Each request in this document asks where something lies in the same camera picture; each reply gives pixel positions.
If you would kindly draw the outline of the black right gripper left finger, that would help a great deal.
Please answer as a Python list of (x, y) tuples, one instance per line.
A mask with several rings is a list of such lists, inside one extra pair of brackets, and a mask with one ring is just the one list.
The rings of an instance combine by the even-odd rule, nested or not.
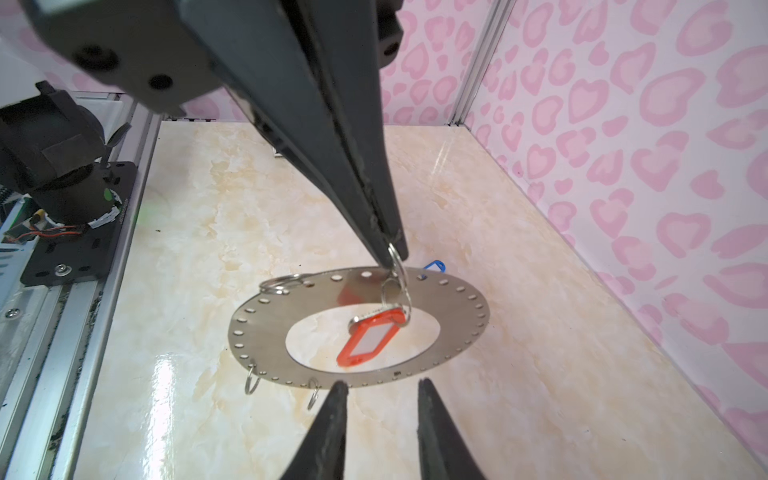
[(343, 479), (349, 389), (335, 382), (281, 480)]

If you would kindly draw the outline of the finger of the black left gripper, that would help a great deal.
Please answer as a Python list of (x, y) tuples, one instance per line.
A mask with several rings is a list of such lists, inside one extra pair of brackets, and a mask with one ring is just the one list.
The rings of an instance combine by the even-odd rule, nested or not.
[(379, 31), (394, 30), (392, 10), (374, 1), (285, 1), (342, 149), (330, 189), (340, 210), (377, 261), (406, 260), (409, 251), (384, 142)]
[[(180, 1), (176, 7), (251, 123), (347, 221), (329, 181), (340, 170), (342, 149), (283, 2)], [(389, 1), (374, 2), (379, 16), (393, 11)], [(380, 79), (393, 59), (393, 30), (379, 31), (379, 48)]]

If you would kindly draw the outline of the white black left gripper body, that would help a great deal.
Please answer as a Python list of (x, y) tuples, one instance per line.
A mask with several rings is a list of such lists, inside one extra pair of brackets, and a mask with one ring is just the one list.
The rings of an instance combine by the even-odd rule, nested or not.
[(226, 88), (250, 117), (327, 116), (324, 82), (379, 110), (403, 38), (398, 1), (25, 1), (45, 45), (171, 114)]

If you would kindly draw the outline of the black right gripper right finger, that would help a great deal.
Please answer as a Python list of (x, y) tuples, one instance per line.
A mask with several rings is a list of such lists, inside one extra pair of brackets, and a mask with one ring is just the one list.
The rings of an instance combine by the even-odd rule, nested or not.
[(485, 479), (428, 378), (418, 384), (417, 438), (422, 479)]

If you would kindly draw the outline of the red key tag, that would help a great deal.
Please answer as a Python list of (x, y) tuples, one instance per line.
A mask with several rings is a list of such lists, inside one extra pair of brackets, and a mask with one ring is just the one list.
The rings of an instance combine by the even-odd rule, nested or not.
[(385, 308), (354, 317), (348, 326), (349, 339), (336, 358), (340, 367), (355, 367), (378, 356), (402, 327), (399, 308)]

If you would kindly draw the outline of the split ring gripped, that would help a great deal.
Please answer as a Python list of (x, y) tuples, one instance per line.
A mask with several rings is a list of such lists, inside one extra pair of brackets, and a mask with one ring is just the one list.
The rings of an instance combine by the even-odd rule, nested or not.
[(384, 307), (399, 308), (404, 314), (404, 321), (399, 327), (410, 324), (413, 312), (412, 296), (409, 290), (409, 277), (403, 260), (393, 243), (387, 251), (392, 265), (380, 287), (380, 300)]

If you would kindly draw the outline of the blue key tag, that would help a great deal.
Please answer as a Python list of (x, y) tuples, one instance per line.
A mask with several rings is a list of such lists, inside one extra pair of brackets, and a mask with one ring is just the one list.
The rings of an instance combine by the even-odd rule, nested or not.
[(424, 267), (424, 269), (429, 271), (439, 271), (441, 273), (445, 273), (447, 270), (447, 267), (444, 262), (440, 260), (433, 260), (429, 264), (427, 264)]

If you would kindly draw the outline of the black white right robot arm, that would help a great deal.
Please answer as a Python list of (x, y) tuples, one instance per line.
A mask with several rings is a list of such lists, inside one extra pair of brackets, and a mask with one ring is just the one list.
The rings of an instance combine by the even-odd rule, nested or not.
[[(93, 190), (94, 200), (88, 200), (86, 205), (96, 205), (102, 202), (106, 208), (113, 208), (115, 216), (120, 215), (120, 222), (125, 216), (129, 206), (128, 191), (123, 194), (123, 199), (118, 199), (118, 193), (109, 181), (117, 177), (110, 177), (110, 165), (117, 168), (117, 163), (106, 163), (113, 144), (119, 143), (122, 135), (130, 129), (125, 124), (109, 140), (104, 140), (103, 127), (85, 107), (75, 106), (75, 101), (63, 90), (56, 90), (48, 82), (36, 84), (40, 94), (19, 104), (4, 107), (1, 113), (1, 157), (6, 158), (9, 166), (2, 166), (1, 173), (8, 181), (19, 183), (18, 187), (27, 188), (27, 180), (31, 180), (32, 191), (42, 187), (55, 187), (53, 206), (72, 207), (78, 215), (85, 213), (86, 207), (75, 207), (75, 200), (85, 200), (85, 194), (75, 193), (75, 200), (59, 200), (69, 194), (58, 194), (59, 181), (63, 180), (61, 189), (69, 187), (78, 188), (83, 182), (91, 181), (91, 178), (102, 178), (97, 187), (87, 187), (87, 193)], [(271, 300), (269, 295), (278, 300), (281, 296), (287, 296), (294, 287), (311, 288), (313, 285), (325, 286), (322, 281), (328, 280), (339, 283), (352, 280), (364, 280), (362, 286), (374, 288), (376, 282), (382, 284), (382, 299), (386, 301), (386, 285), (394, 282), (395, 286), (403, 291), (402, 296), (410, 293), (405, 290), (405, 267), (399, 272), (401, 266), (399, 257), (395, 258), (396, 271), (370, 270), (365, 268), (327, 271), (312, 274), (295, 274), (269, 279), (259, 286), (259, 292), (255, 300)], [(350, 332), (354, 341), (350, 342), (349, 349), (357, 345), (358, 340), (364, 334), (374, 338), (374, 327), (382, 326), (376, 330), (376, 348), (384, 346), (385, 339), (394, 335), (400, 327), (406, 325), (406, 317), (410, 315), (411, 304), (404, 306), (392, 303), (384, 303), (379, 310), (360, 319), (355, 317), (350, 321)], [(302, 444), (296, 451), (294, 458), (280, 479), (343, 479), (346, 454), (346, 428), (347, 428), (347, 396), (352, 383), (345, 379), (335, 379), (332, 386), (325, 387), (317, 378), (310, 378), (309, 383), (293, 386), (309, 388), (312, 398), (308, 404), (311, 409), (315, 403), (318, 391), (329, 388), (329, 399), (326, 399), (320, 408), (320, 412), (309, 428)], [(429, 379), (419, 381), (418, 387), (418, 446), (421, 479), (486, 479), (480, 471), (475, 460), (470, 454), (456, 425), (448, 413), (436, 387)]]

